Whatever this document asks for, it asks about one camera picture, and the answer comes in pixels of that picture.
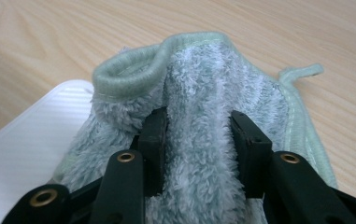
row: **white tray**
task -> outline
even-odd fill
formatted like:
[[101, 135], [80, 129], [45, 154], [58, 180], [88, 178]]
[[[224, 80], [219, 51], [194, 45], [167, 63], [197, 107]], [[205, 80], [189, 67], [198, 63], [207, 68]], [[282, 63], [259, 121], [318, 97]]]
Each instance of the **white tray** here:
[[46, 184], [90, 114], [93, 85], [64, 82], [0, 131], [0, 223], [29, 190]]

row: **microfiber cloth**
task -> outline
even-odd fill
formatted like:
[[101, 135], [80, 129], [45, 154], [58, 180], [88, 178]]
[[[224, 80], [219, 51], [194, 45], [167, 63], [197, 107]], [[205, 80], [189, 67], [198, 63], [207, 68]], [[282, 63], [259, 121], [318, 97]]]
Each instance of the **microfiber cloth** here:
[[165, 183], [146, 199], [147, 223], [265, 223], [261, 200], [246, 199], [237, 177], [229, 117], [247, 114], [273, 150], [305, 157], [323, 180], [335, 177], [293, 82], [322, 72], [288, 68], [274, 79], [220, 33], [180, 34], [129, 49], [93, 72], [93, 107], [54, 181], [70, 190], [101, 177], [152, 110], [167, 107]]

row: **table surface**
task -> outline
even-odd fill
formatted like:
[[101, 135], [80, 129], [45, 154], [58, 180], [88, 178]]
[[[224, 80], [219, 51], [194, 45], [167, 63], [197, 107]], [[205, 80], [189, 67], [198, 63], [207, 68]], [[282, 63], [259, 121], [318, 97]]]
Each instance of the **table surface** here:
[[0, 1], [0, 129], [58, 84], [91, 80], [124, 46], [220, 31], [270, 76], [321, 63], [296, 87], [341, 190], [356, 196], [356, 0]]

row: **brass insert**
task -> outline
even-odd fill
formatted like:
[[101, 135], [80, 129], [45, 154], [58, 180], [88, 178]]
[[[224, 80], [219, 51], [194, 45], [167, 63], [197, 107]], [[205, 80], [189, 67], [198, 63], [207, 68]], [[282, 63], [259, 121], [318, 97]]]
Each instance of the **brass insert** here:
[[289, 154], [289, 153], [284, 153], [284, 154], [280, 155], [280, 158], [288, 163], [296, 164], [296, 163], [300, 162], [299, 158], [297, 158], [296, 156]]
[[128, 161], [132, 161], [134, 158], [135, 158], [134, 154], [129, 152], [124, 152], [117, 157], [117, 160], [120, 162], [128, 162]]
[[52, 203], [57, 195], [58, 192], [55, 189], [43, 189], [30, 199], [29, 204], [33, 207], [41, 207]]

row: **fabric pile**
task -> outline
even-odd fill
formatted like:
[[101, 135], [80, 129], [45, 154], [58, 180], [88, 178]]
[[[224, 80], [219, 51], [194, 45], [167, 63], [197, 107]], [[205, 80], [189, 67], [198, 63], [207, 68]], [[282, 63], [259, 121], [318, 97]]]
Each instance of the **fabric pile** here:
[[330, 186], [335, 177], [298, 90], [319, 64], [288, 68], [279, 80], [246, 60], [226, 35], [173, 35], [127, 50], [93, 72], [93, 108], [55, 171], [75, 190], [101, 177], [109, 157], [129, 148], [153, 109], [167, 107], [165, 183], [147, 198], [147, 223], [266, 223], [261, 200], [247, 200], [236, 178], [229, 124], [247, 114], [273, 150], [304, 156]]

